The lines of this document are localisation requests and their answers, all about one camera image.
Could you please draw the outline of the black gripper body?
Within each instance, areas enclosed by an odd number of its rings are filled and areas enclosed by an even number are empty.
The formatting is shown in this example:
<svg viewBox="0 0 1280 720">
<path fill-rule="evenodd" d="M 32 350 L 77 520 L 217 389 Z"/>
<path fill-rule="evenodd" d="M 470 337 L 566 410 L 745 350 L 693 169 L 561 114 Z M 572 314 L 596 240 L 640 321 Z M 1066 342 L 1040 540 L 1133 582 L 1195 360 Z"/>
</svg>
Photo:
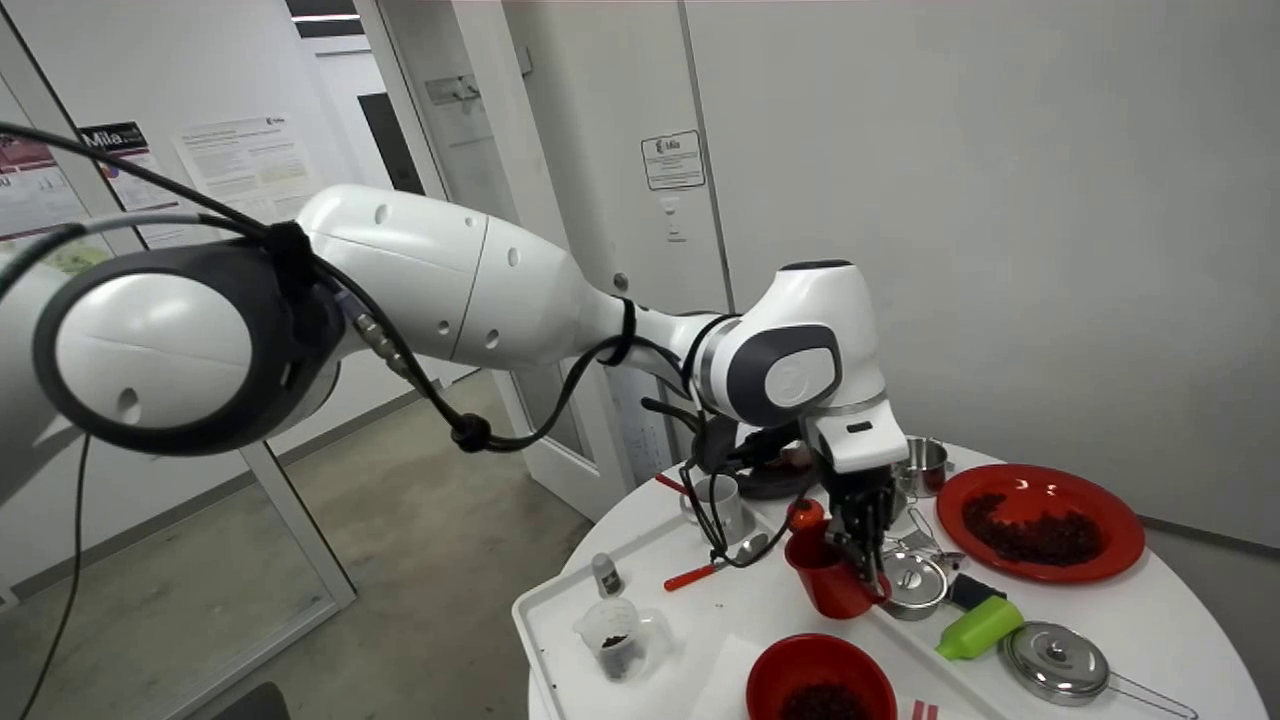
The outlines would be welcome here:
<svg viewBox="0 0 1280 720">
<path fill-rule="evenodd" d="M 901 512 L 895 467 L 878 464 L 863 473 L 841 473 L 828 484 L 828 506 L 834 520 L 834 544 L 843 550 L 857 550 L 857 555 L 875 550 Z"/>
</svg>

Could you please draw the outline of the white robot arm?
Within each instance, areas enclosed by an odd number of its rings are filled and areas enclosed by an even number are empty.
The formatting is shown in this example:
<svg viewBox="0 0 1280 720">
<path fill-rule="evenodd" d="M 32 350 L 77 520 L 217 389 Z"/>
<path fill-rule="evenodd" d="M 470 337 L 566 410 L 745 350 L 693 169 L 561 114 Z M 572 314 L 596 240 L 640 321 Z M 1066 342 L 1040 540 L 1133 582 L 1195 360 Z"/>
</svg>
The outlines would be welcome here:
<svg viewBox="0 0 1280 720">
<path fill-rule="evenodd" d="M 226 220 L 210 243 L 56 272 L 56 229 L 4 258 L 4 484 L 37 479 L 65 418 L 153 454 L 267 439 L 337 382 L 350 347 L 398 374 L 427 356 L 481 367 L 632 365 L 698 410 L 814 448 L 849 555 L 878 572 L 869 479 L 906 454 L 888 405 L 869 282 L 849 258 L 796 258 L 723 314 L 673 314 L 596 286 L 550 240 L 392 188 L 337 184 L 294 220 Z"/>
</svg>

